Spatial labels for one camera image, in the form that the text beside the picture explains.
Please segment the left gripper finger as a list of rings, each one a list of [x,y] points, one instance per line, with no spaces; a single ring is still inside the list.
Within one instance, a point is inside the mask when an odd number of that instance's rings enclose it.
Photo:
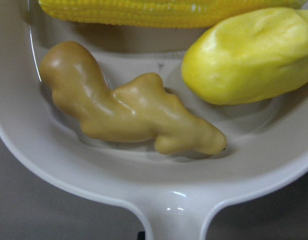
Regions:
[[[145,240],[145,232],[144,231],[138,232],[137,240]]]

